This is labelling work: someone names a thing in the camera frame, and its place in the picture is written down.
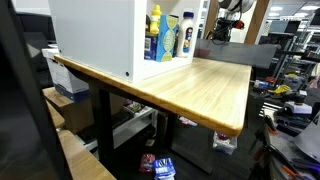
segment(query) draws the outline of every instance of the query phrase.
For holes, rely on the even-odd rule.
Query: white cabinet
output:
[[[188,58],[144,60],[146,14],[192,11],[194,34]],[[49,0],[60,55],[104,73],[137,82],[192,62],[203,0]]]

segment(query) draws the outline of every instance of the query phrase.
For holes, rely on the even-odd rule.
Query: white shelf unit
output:
[[[114,148],[119,147],[121,144],[129,140],[135,134],[140,132],[142,129],[147,127],[149,124],[152,124],[156,127],[157,122],[157,113],[155,109],[150,107],[143,108],[139,113],[135,113],[134,117],[129,121],[121,124],[119,127],[113,130],[113,143]],[[91,151],[98,146],[97,140],[92,141],[91,143],[85,144],[82,139],[76,135],[76,138],[89,150]]]
[[[204,0],[49,0],[60,55],[121,79],[138,82],[192,63]],[[188,58],[144,60],[145,20],[155,5],[162,14],[192,11]]]

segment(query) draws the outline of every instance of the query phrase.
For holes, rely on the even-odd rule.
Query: black table leg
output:
[[[97,130],[99,160],[107,169],[112,169],[114,147],[110,93],[90,83],[89,89],[94,123]]]
[[[188,151],[188,149],[182,147],[178,143],[173,142],[176,122],[177,122],[177,115],[173,113],[169,113],[167,130],[165,135],[165,145],[167,146],[167,148],[171,149],[172,151],[180,155],[182,158],[189,161],[191,164],[203,170],[204,172],[211,174],[212,167],[209,164],[199,159],[198,157],[194,156],[194,154],[191,151]]]

